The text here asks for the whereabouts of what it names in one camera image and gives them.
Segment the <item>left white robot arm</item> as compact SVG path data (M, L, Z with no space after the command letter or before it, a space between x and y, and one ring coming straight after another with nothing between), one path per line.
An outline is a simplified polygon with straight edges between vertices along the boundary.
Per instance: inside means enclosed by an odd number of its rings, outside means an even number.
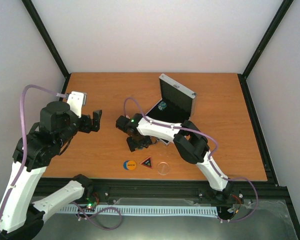
M19 140L12 156L10 179L0 203L0 240L32 240L62 207L93 198L92 180L78 174L51 195L31 202L52 158L62 155L78 132L98 132L101 116L101 110L92 115L76 113L62 101L50 102L41 109L39 122Z

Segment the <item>aluminium poker case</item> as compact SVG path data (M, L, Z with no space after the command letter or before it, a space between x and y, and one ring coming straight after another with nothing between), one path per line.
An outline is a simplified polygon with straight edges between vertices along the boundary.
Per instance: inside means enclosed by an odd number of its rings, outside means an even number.
M145 115L168 123L183 123L189 120L195 111L197 93L164 73L158 78L161 99ZM161 101L167 104L163 111L158 109Z

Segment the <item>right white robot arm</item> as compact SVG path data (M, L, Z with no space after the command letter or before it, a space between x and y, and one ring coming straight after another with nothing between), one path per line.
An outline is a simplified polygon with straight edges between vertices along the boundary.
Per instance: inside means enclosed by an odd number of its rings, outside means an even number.
M180 157L203 173L211 189L216 191L217 201L224 203L229 198L232 184L215 162L215 150L210 150L208 136L200 132L193 122L170 123L137 113L132 118L120 116L116 127L128 135L126 141L131 152L153 145L153 138L172 142Z

